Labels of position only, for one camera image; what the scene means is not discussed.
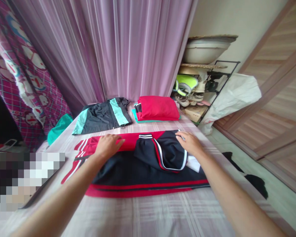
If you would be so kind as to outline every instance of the white tag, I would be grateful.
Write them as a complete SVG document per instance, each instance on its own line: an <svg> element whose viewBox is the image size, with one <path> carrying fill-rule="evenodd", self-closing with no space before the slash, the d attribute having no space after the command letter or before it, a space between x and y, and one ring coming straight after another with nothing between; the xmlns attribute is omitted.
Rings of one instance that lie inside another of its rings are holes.
<svg viewBox="0 0 296 237"><path fill-rule="evenodd" d="M192 155L187 156L186 166L189 167L190 169L194 170L195 172L199 172L200 167L201 167L200 163L198 163L195 156L192 156Z"/></svg>

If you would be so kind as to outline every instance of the folded red shirt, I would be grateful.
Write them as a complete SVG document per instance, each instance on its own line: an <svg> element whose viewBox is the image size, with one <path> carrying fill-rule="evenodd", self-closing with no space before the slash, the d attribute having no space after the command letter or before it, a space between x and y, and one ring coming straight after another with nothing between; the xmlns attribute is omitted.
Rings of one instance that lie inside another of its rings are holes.
<svg viewBox="0 0 296 237"><path fill-rule="evenodd" d="M135 109L138 121L175 121L180 118L177 105L170 97L140 96Z"/></svg>

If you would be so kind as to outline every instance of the bed sheet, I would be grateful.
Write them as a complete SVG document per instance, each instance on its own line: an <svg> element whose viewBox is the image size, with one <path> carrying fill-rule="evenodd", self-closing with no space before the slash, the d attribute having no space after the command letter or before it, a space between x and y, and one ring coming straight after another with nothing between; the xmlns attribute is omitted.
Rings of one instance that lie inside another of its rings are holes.
<svg viewBox="0 0 296 237"><path fill-rule="evenodd" d="M72 166L77 151L74 146L81 140L105 134L154 132L180 129L195 134L209 152L256 203L289 235L296 232L268 204L262 195L231 165L200 130L181 112L179 121L136 123L125 128L85 135L71 135L77 118L46 149L46 152L65 152L69 160L49 182L36 203L25 210L0 213L0 236L15 230L38 206L60 186ZM95 198L84 196L62 236L235 236L211 188L188 192L136 198Z"/></svg>

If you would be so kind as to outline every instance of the black and teal jacket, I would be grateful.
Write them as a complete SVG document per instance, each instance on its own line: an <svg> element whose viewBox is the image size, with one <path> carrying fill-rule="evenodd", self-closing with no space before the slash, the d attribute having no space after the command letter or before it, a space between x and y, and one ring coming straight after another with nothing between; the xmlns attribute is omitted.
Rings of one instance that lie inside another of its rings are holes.
<svg viewBox="0 0 296 237"><path fill-rule="evenodd" d="M129 100L116 97L104 103L85 106L72 135L101 132L132 124L127 113L128 105Z"/></svg>

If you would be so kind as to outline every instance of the sheer curtain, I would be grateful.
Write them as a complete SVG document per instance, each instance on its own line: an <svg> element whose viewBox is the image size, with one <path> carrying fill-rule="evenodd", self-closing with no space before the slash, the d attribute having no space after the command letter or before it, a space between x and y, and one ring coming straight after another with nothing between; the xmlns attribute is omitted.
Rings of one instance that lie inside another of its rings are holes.
<svg viewBox="0 0 296 237"><path fill-rule="evenodd" d="M72 95L85 104L104 97L169 96L197 5L197 0L10 1L60 89L71 83Z"/></svg>
<svg viewBox="0 0 296 237"><path fill-rule="evenodd" d="M15 13L72 112L105 101L98 63L79 1L13 0Z"/></svg>

